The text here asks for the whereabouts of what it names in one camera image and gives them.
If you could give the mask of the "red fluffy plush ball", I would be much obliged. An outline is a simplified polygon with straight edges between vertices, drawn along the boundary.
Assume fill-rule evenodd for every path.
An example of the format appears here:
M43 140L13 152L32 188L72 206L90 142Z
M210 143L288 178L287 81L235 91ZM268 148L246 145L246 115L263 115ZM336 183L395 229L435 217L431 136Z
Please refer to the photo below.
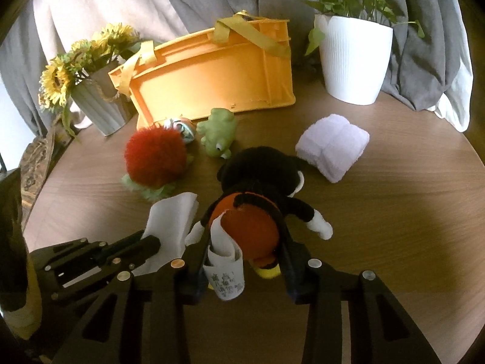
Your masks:
M156 202L172 196L189 158L178 130L153 126L131 136L124 160L126 174L121 178L122 184L145 200Z

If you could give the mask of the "black red mouse plush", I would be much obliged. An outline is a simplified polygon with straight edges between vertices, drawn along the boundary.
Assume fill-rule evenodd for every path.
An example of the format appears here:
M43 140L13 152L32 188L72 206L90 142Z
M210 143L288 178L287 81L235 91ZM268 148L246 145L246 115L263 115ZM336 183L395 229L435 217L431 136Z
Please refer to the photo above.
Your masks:
M304 185L303 162L268 146L242 150L218 171L222 195L212 203L185 238L186 245L200 240L218 216L221 227L236 241L243 258L266 279L280 274L275 250L292 214L323 240L333 227L322 214L295 197Z

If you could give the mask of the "grey ribbed vase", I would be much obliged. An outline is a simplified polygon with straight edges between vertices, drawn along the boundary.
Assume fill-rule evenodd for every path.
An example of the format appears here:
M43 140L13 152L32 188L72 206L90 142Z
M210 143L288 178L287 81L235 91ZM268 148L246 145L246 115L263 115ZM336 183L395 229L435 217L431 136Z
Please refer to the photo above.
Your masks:
M109 77L118 66L117 60L110 62L72 90L75 104L105 137L119 131L135 115L132 102L118 92Z

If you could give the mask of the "artificial sunflower bouquet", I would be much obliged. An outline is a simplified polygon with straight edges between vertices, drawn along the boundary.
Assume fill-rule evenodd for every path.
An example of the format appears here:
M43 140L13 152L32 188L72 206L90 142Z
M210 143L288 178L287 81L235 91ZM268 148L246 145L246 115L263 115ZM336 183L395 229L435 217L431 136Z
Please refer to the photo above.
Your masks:
M68 100L75 87L94 80L94 75L119 58L132 56L132 48L141 42L131 25L107 24L92 39L74 42L69 51L49 60L39 78L38 105L61 117L63 128L71 136L72 115Z

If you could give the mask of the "orange plastic crate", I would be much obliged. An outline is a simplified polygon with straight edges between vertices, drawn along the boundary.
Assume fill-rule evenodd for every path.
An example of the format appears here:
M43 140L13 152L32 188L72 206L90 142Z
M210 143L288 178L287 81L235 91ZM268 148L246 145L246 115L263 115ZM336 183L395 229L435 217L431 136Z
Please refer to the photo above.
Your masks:
M198 120L215 108L286 107L295 102L289 42L287 20L242 11L164 44L143 42L109 78L130 97L139 128Z

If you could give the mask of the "lavender towel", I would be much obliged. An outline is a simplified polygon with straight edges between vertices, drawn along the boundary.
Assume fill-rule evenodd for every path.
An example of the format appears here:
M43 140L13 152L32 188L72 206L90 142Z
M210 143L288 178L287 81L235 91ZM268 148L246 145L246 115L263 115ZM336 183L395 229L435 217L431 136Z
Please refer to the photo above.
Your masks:
M346 117L331 114L309 126L299 138L295 151L329 182L337 183L363 154L369 140L367 131Z

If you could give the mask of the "small multicoloured plush toy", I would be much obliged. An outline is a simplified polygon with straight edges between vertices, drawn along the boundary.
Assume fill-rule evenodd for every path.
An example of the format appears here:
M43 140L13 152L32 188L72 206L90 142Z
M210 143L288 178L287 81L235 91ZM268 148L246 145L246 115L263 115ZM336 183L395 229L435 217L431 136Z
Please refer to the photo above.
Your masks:
M196 127L189 119L170 117L164 120L164 127L178 131L186 145L192 143L196 138Z

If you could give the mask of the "cream white curtain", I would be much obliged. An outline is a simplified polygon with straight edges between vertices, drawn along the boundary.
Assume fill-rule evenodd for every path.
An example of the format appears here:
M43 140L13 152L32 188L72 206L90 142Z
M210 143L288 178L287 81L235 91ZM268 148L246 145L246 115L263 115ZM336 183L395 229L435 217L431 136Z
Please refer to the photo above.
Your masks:
M48 60L108 24L131 25L141 38L161 43L188 33L169 0L33 0L33 11Z

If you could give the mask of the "green pothos plant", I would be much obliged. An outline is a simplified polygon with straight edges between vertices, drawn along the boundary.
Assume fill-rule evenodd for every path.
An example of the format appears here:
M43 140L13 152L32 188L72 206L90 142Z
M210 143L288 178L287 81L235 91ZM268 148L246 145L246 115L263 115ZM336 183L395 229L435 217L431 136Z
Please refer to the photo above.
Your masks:
M318 15L356 19L389 28L404 24L398 20L392 0L305 0Z

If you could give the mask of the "grey curtain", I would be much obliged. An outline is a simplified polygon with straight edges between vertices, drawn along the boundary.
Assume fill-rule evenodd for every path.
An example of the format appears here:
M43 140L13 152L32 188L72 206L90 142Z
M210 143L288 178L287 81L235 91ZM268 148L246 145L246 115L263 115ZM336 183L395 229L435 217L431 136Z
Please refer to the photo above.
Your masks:
M289 21L294 59L304 53L313 10L305 0L169 0L188 33L245 10ZM392 0L400 22L382 89L417 111L427 109L464 132L470 124L473 71L458 0ZM36 135L53 115L38 106L39 78L48 63L35 24L33 0L1 41L1 86Z

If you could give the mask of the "green frog plush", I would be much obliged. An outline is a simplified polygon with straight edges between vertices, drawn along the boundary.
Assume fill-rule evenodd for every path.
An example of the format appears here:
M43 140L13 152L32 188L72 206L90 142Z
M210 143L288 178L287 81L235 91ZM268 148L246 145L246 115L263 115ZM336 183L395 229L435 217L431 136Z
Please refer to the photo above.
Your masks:
M201 137L201 145L206 154L214 158L228 160L237 131L237 121L228 109L214 108L204 122L196 124L196 133Z

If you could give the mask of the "white ribbed plant pot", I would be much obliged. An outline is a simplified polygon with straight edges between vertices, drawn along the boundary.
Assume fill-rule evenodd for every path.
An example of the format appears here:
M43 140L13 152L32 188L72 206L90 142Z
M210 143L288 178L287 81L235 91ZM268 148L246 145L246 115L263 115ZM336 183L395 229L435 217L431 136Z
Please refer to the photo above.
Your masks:
M394 30L362 19L315 15L325 35L319 46L327 92L355 105L374 103L390 61Z

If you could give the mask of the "patterned brown fabric throw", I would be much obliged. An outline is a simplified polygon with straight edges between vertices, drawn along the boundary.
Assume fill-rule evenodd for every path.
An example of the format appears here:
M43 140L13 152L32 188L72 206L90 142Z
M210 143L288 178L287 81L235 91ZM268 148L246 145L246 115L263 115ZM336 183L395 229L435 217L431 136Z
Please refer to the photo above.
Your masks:
M37 136L26 147L20 162L22 228L25 228L44 183L69 143L70 136L63 128L61 117L57 116L47 135Z

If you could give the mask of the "white cloth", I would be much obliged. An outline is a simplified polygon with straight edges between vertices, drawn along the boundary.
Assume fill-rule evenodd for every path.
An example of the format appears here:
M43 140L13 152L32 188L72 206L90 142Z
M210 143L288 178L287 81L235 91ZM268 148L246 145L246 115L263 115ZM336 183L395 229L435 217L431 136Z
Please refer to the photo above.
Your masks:
M159 249L133 270L135 276L154 273L163 265L182 257L185 251L184 240L192 227L198 205L197 194L184 192L151 206L141 238L156 237Z

